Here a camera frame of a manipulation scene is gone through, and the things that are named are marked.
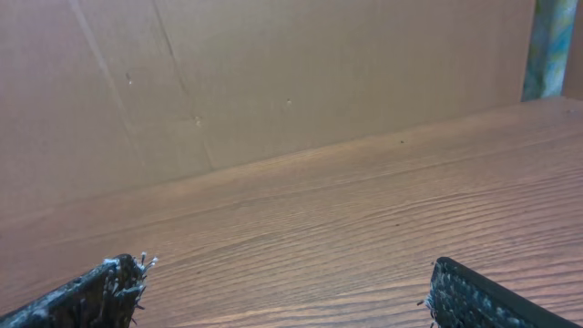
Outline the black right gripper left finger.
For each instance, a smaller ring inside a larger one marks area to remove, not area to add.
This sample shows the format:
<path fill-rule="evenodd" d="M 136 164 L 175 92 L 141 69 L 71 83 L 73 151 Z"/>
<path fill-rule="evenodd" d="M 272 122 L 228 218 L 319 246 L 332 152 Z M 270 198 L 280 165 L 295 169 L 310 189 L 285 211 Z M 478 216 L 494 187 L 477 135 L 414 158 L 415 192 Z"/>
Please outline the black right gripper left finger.
<path fill-rule="evenodd" d="M 1 316 L 1 328 L 128 328 L 146 289 L 146 255 L 120 254 Z"/>

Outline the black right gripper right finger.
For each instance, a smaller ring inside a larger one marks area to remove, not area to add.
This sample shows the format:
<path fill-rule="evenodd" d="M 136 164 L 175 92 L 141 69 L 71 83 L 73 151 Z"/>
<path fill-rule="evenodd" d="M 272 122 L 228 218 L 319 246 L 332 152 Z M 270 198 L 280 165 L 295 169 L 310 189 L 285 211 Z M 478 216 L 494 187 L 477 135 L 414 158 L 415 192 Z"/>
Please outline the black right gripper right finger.
<path fill-rule="evenodd" d="M 448 257 L 435 261 L 425 307 L 438 328 L 579 328 Z"/>

